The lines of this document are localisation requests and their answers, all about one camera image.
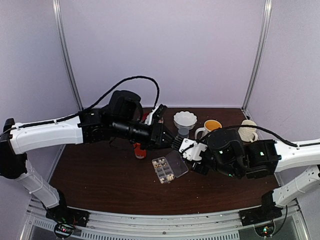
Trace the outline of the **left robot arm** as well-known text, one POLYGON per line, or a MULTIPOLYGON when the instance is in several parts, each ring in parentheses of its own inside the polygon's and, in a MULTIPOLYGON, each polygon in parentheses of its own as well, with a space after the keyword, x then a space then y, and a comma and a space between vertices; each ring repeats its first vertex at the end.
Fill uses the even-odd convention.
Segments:
POLYGON ((117 90, 104 107, 90 107, 65 118, 31 123, 7 119, 0 136, 0 175, 20 182, 61 222, 69 221, 72 211, 67 207, 63 193, 36 172, 27 153, 112 138, 138 143, 143 150, 169 148, 174 137, 161 122, 166 106, 156 106, 144 119, 140 100, 131 91, 117 90))

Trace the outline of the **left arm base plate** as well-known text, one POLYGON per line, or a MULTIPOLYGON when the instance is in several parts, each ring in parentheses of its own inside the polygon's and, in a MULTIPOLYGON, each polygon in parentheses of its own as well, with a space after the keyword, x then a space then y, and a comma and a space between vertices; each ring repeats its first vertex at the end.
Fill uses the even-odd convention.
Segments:
POLYGON ((90 216, 88 211, 70 208, 64 205, 58 205, 53 208, 45 207, 45 211, 45 216, 48 219, 70 227, 86 227, 90 216))

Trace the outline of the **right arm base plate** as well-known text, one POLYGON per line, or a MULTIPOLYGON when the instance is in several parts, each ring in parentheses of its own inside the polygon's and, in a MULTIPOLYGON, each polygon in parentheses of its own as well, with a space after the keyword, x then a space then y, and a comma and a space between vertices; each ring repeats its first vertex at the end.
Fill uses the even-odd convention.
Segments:
POLYGON ((239 211, 242 226, 255 225, 280 218, 282 208, 279 207, 254 207, 239 211))

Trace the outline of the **clear plastic pill organizer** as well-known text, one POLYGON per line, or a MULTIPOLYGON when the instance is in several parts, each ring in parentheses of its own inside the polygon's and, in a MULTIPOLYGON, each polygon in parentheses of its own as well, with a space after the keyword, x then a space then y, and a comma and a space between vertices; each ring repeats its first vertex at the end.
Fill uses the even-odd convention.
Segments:
POLYGON ((151 163, 161 184, 170 183, 189 171, 181 154, 175 150, 166 156, 153 159, 151 163))

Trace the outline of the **grey cap pill bottle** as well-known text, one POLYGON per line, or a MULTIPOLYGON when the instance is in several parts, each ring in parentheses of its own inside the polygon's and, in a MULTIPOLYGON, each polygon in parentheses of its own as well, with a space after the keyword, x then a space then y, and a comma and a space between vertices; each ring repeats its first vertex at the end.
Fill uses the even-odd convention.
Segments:
POLYGON ((185 128, 185 127, 181 127, 178 129, 178 132, 177 132, 177 136, 178 137, 181 137, 181 138, 188 138, 189 137, 189 129, 188 128, 185 128))

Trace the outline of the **orange pill bottle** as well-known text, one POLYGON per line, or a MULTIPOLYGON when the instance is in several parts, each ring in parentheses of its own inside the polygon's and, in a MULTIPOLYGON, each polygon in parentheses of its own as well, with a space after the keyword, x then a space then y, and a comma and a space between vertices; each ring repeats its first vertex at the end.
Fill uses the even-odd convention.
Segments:
POLYGON ((144 159, 147 156, 147 151, 145 149, 141 149, 141 144, 140 143, 134 143, 133 144, 134 148, 134 154, 137 159, 144 159))

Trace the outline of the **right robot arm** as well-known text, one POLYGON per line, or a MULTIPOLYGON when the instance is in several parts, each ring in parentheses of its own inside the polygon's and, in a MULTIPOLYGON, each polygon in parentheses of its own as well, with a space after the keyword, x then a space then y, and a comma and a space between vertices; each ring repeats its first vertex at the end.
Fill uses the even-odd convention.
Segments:
POLYGON ((265 139, 244 145, 237 130, 218 129, 193 141, 184 155, 190 161, 239 179, 259 179, 293 171, 294 177, 262 196, 261 206, 256 210, 261 221, 268 220, 276 209, 285 207, 320 182, 318 140, 292 143, 265 139))

